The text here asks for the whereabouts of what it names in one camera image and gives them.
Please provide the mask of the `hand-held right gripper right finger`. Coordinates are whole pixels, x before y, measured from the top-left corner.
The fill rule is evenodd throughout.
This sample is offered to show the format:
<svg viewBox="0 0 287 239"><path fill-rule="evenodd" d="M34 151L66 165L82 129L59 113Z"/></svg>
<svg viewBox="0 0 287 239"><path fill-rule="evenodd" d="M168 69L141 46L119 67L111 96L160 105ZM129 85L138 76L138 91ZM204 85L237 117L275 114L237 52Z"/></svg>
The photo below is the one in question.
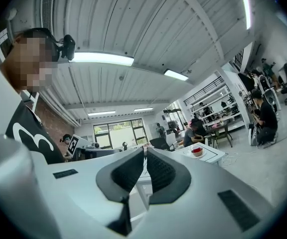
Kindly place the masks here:
<svg viewBox="0 0 287 239"><path fill-rule="evenodd" d="M255 189L225 169L149 148L152 195L133 239L255 239L273 212Z"/></svg>

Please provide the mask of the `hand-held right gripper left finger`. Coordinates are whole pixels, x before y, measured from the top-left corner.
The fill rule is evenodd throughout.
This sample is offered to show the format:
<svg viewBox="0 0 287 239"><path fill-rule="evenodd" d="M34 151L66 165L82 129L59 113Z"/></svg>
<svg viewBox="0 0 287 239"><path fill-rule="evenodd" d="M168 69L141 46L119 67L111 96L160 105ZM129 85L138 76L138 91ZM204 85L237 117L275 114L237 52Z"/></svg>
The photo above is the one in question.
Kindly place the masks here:
<svg viewBox="0 0 287 239"><path fill-rule="evenodd" d="M63 239L123 238L132 231L129 198L144 166L142 149L48 165L37 181Z"/></svg>

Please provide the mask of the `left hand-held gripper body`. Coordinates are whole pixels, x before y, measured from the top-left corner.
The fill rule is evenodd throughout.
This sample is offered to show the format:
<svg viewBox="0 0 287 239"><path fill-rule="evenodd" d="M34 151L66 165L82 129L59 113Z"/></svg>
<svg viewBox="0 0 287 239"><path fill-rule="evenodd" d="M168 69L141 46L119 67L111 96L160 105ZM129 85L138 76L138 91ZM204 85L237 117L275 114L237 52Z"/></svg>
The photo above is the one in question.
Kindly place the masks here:
<svg viewBox="0 0 287 239"><path fill-rule="evenodd" d="M101 149L98 143L87 141L75 134L67 148L67 153L72 161L94 159L119 152L119 149Z"/></svg>

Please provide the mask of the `brown bowl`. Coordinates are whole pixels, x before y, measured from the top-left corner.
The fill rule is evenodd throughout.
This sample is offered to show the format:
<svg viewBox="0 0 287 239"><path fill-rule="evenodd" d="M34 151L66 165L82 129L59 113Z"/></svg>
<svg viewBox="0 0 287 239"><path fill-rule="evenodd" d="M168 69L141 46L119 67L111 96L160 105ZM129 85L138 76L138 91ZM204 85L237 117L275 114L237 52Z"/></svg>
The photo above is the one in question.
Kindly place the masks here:
<svg viewBox="0 0 287 239"><path fill-rule="evenodd" d="M197 147L197 148L194 148L191 150L191 154L194 156L194 157L201 157L205 154L205 151L202 147Z"/></svg>

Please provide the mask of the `black mesh chair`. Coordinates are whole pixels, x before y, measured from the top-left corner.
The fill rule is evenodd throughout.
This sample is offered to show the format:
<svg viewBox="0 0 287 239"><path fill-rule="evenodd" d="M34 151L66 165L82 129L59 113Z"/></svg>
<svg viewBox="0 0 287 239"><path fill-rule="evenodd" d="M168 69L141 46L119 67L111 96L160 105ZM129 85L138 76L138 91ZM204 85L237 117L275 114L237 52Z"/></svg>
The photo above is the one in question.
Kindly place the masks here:
<svg viewBox="0 0 287 239"><path fill-rule="evenodd" d="M168 145L166 139L163 137L152 139L149 142L156 149L167 150L170 152L175 151L173 144Z"/></svg>

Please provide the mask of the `large framed window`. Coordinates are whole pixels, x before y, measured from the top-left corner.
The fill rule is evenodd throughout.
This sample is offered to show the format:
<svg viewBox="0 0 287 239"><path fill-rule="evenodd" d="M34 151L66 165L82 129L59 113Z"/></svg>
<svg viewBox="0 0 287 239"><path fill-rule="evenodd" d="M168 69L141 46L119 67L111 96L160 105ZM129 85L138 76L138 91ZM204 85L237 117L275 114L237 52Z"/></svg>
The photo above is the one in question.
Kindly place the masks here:
<svg viewBox="0 0 287 239"><path fill-rule="evenodd" d="M148 138L142 119L105 123L93 127L95 142L101 149L124 149L147 144Z"/></svg>

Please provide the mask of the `person's black printed shirt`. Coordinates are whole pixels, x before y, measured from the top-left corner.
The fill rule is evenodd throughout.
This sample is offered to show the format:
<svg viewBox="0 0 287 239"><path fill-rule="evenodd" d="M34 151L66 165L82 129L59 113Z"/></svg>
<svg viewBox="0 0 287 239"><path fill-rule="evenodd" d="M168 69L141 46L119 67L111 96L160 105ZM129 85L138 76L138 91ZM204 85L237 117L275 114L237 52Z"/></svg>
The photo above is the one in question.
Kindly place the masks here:
<svg viewBox="0 0 287 239"><path fill-rule="evenodd" d="M40 119L24 102L20 102L16 108L5 135L21 142L30 151L43 154L48 164L64 162L61 150L49 136Z"/></svg>

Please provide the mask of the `wooden table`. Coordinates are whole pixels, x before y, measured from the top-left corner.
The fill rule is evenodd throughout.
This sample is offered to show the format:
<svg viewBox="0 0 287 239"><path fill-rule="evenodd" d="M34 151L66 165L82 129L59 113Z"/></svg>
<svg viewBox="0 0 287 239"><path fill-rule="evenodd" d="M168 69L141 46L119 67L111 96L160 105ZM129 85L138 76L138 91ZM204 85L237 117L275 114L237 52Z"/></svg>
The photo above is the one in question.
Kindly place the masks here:
<svg viewBox="0 0 287 239"><path fill-rule="evenodd" d="M212 147L215 145L218 146L218 140L226 138L230 144L232 145L233 138L231 137L229 131L228 131L228 123L224 123L220 126L212 127L210 129L206 130L207 135L209 136L209 140L212 143Z"/></svg>

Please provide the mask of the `white shelving unit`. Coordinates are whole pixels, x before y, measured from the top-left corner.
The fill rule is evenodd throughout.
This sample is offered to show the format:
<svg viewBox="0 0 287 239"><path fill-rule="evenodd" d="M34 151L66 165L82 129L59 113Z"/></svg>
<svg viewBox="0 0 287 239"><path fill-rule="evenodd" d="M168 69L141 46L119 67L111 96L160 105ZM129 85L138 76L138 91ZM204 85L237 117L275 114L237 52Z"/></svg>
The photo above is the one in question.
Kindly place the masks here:
<svg viewBox="0 0 287 239"><path fill-rule="evenodd" d="M195 93L184 104L199 118L205 129L228 125L228 130L244 127L239 106L226 84L210 84Z"/></svg>

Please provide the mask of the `silver equipment case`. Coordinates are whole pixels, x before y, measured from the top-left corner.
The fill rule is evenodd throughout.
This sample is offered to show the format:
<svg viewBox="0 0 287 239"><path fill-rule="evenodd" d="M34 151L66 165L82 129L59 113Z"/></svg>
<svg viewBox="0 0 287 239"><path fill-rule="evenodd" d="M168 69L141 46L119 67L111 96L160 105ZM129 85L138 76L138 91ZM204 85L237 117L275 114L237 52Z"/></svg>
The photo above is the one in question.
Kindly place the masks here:
<svg viewBox="0 0 287 239"><path fill-rule="evenodd" d="M257 135L258 135L258 128L255 124L249 124L248 130L248 142L250 146L257 146Z"/></svg>

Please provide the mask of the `ceiling air vent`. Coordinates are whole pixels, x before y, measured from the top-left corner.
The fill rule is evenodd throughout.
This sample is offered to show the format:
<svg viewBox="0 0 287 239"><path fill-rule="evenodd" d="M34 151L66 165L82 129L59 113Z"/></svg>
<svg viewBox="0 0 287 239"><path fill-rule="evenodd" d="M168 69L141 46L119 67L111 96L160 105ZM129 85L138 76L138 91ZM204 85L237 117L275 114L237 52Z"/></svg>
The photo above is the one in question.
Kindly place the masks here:
<svg viewBox="0 0 287 239"><path fill-rule="evenodd" d="M41 0L40 21L41 27L47 28L53 34L53 8L54 0Z"/></svg>

